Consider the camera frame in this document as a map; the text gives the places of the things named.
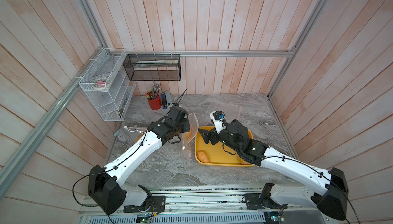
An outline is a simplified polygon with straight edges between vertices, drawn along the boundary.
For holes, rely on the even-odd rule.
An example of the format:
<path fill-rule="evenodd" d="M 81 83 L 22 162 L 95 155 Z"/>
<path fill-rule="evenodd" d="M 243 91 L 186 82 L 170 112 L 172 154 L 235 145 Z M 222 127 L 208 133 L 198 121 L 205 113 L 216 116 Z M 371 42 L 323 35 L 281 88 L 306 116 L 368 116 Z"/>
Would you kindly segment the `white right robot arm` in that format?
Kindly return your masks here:
<path fill-rule="evenodd" d="M 206 144 L 221 142 L 247 163 L 275 170 L 302 184 L 288 187 L 266 183 L 259 197 L 245 200 L 269 209 L 285 209 L 288 205 L 318 209 L 324 215 L 344 221 L 347 218 L 349 189 L 342 170 L 310 166 L 284 155 L 268 144 L 249 137 L 248 129 L 239 121 L 215 121 L 211 130 L 198 129 Z"/>

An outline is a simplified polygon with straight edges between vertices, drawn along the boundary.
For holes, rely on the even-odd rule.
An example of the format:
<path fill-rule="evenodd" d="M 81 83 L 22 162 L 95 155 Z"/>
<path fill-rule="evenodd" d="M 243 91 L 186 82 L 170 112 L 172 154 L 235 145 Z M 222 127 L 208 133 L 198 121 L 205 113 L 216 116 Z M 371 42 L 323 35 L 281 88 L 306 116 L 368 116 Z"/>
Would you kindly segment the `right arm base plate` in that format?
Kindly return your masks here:
<path fill-rule="evenodd" d="M 242 198 L 242 202 L 246 204 L 248 210 L 262 210 L 273 209 L 282 210 L 287 209 L 288 204 L 277 204 L 271 197 L 273 183 L 267 183 L 262 189 L 261 193 L 248 193 Z"/>

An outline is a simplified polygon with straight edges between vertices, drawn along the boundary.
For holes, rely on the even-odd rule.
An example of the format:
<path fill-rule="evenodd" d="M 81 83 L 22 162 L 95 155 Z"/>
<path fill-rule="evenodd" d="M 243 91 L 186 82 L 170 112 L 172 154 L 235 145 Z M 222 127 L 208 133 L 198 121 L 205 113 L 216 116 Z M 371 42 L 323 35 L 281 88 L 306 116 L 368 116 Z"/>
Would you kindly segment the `clear zipper bag pink zip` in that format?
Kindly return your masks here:
<path fill-rule="evenodd" d="M 130 146 L 143 139 L 147 132 L 147 127 L 123 126 L 123 129 L 125 131 L 125 143 Z"/>

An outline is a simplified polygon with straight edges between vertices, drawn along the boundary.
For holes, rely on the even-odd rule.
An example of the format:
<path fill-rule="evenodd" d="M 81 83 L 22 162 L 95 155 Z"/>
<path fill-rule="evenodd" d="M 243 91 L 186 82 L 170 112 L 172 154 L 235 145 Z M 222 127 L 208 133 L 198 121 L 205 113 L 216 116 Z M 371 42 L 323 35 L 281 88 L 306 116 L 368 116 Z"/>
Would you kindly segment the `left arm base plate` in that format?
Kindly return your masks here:
<path fill-rule="evenodd" d="M 152 213 L 159 214 L 165 211 L 166 196 L 153 195 L 142 185 L 127 189 L 124 201 L 124 213 Z"/>

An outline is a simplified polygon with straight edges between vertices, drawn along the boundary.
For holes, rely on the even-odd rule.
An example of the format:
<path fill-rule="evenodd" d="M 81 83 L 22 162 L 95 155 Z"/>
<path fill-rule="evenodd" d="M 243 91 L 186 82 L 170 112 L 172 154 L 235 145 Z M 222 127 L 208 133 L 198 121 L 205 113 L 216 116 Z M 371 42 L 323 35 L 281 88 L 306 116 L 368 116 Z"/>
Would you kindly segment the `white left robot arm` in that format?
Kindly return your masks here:
<path fill-rule="evenodd" d="M 168 114 L 152 122 L 142 138 L 125 153 L 104 167 L 96 165 L 91 169 L 88 195 L 107 215 L 122 205 L 149 211 L 151 192 L 142 185 L 125 187 L 124 183 L 148 156 L 175 136 L 189 131 L 188 112 L 178 104 L 173 105 Z"/>

